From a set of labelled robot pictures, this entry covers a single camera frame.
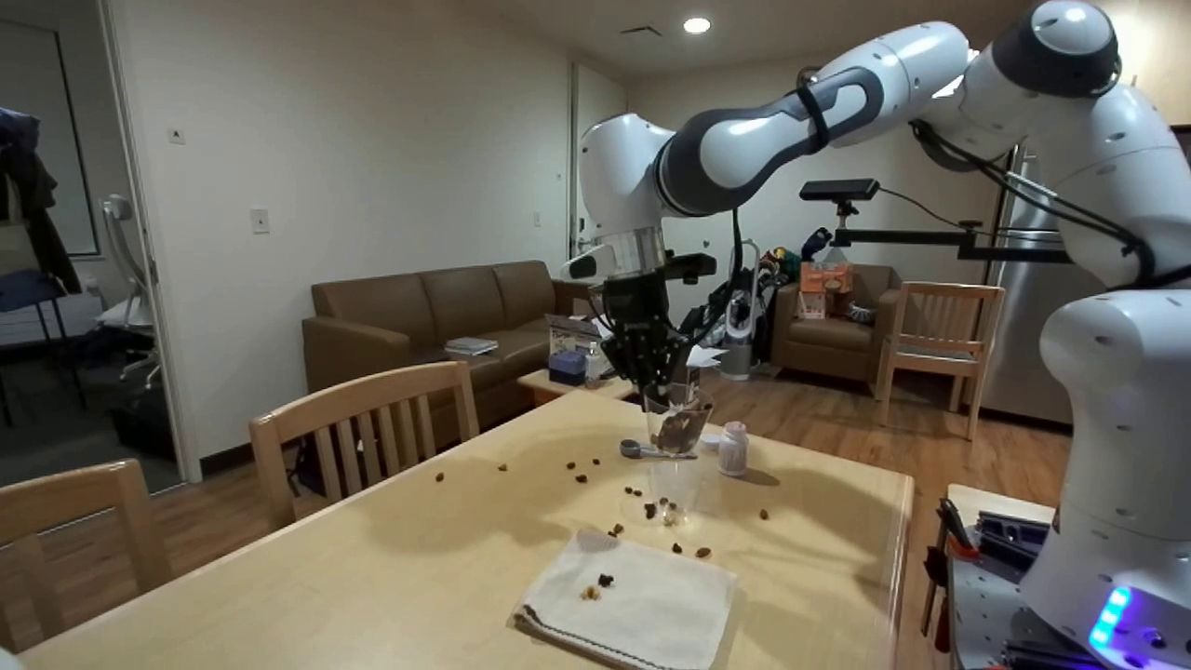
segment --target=white napkin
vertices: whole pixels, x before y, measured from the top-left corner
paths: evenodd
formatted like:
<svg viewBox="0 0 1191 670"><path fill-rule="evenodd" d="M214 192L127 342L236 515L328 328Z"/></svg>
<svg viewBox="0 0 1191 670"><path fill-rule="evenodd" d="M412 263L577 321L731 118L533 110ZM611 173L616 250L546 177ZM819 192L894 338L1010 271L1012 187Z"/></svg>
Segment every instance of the white napkin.
<svg viewBox="0 0 1191 670"><path fill-rule="evenodd" d="M581 532L538 575L515 626L616 666L698 670L717 657L735 591L710 562Z"/></svg>

